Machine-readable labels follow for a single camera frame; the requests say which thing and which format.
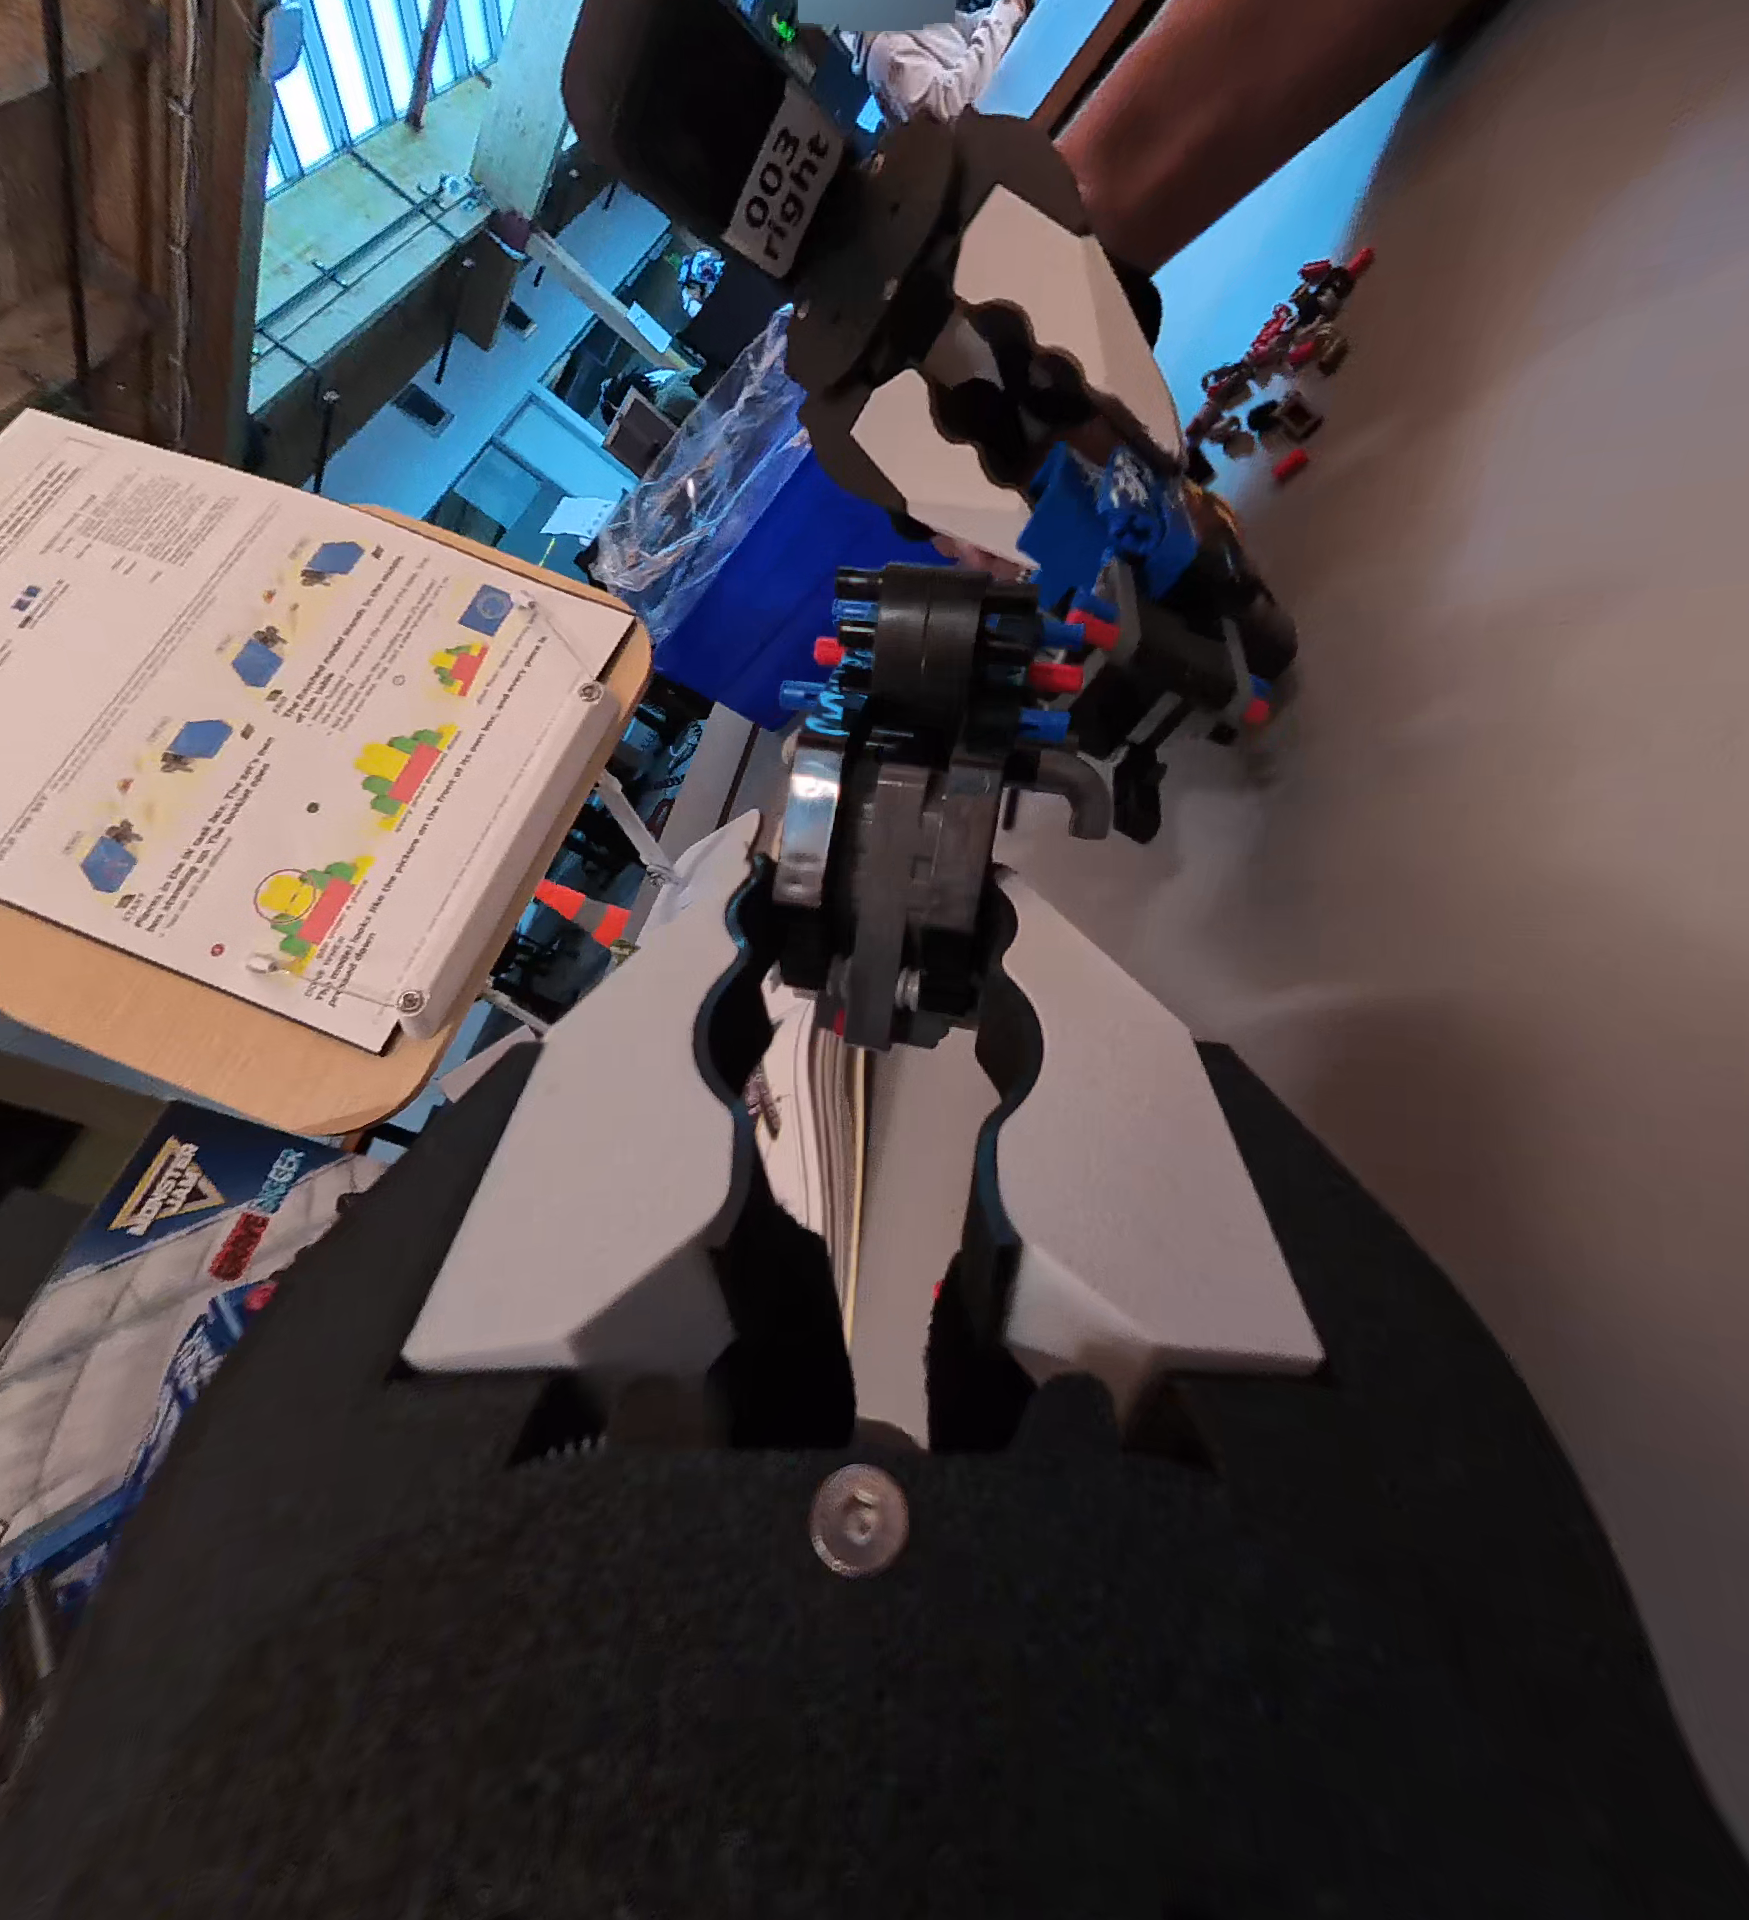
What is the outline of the clear plastic bag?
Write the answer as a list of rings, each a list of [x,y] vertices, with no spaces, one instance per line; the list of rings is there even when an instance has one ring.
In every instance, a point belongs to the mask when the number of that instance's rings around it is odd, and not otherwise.
[[[791,321],[791,303],[766,318],[594,536],[593,581],[652,641],[687,622],[810,454],[805,392],[786,365]]]

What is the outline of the printed instruction sheet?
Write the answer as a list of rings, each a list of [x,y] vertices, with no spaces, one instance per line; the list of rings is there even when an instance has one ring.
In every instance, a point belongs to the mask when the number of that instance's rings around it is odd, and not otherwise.
[[[617,600],[25,411],[0,903],[380,1056],[455,1022],[618,724]]]

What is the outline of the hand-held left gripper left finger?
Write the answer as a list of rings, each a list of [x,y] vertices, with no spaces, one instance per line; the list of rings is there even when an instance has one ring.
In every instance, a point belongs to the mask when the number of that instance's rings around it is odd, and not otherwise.
[[[422,1376],[558,1376],[600,1414],[667,1381],[728,1443],[845,1443],[824,1239],[782,1206],[751,1107],[775,1042],[758,815],[701,837],[639,945],[537,1044],[401,1347]]]

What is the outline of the blue bin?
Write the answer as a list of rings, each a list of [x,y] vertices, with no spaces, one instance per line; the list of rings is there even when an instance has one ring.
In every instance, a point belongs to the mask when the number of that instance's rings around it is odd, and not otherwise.
[[[652,640],[652,669],[766,733],[791,719],[782,685],[817,682],[813,640],[833,632],[836,577],[887,563],[949,568],[902,538],[804,452],[695,606]]]

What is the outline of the person's right forearm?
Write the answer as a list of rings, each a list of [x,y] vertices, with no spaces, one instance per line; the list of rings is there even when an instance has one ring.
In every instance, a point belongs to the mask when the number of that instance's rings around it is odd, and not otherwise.
[[[1492,2],[1169,2],[1058,136],[1085,217],[1156,271]]]

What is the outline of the pile of small lego pieces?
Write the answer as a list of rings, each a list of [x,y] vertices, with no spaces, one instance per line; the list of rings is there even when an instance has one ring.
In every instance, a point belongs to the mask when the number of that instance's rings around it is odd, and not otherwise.
[[[1201,405],[1186,428],[1188,475],[1211,486],[1214,457],[1245,463],[1266,457],[1276,486],[1312,463],[1312,440],[1324,428],[1314,392],[1349,352],[1344,308],[1375,261],[1361,246],[1343,260],[1320,258],[1298,267],[1295,292],[1242,355],[1202,374]]]

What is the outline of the lego set box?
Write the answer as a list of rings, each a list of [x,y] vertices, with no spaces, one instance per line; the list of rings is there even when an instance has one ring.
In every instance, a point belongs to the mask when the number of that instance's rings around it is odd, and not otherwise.
[[[167,1103],[18,1310],[0,1347],[0,1776],[182,1416],[388,1169]]]

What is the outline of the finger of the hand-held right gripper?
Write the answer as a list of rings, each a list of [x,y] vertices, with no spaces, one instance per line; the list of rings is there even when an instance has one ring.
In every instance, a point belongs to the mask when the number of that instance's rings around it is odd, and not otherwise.
[[[876,386],[854,418],[853,444],[934,540],[993,563],[1031,565],[1023,549],[1028,421],[977,324],[945,324],[925,365]]]
[[[1179,475],[1186,435],[1103,246],[996,185],[960,236],[945,440],[965,484],[1024,484],[1055,442]]]

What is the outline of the lego truck model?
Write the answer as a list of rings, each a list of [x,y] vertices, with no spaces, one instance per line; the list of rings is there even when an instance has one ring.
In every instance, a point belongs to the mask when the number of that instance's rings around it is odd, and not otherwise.
[[[780,972],[848,1044],[931,1046],[970,1024],[1001,951],[995,841],[1011,792],[1068,833],[1152,841],[1166,743],[1237,743],[1298,655],[1208,467],[1053,444],[1015,581],[952,565],[838,571],[824,676],[789,682],[772,900]]]

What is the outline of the lego instruction booklet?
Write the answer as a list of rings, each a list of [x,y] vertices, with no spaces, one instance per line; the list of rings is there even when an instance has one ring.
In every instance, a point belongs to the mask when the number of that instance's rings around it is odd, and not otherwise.
[[[820,1236],[853,1340],[866,1178],[866,1055],[845,1044],[775,975],[765,985],[770,1038],[745,1082],[745,1109],[772,1194]]]

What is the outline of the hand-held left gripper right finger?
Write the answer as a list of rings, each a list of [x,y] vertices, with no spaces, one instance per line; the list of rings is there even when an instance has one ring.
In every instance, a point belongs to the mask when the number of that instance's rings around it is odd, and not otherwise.
[[[1174,1379],[1320,1376],[1190,1028],[1023,875],[984,893],[970,1034],[985,1107],[931,1315],[931,1443],[1004,1443],[1062,1377],[1130,1435]]]

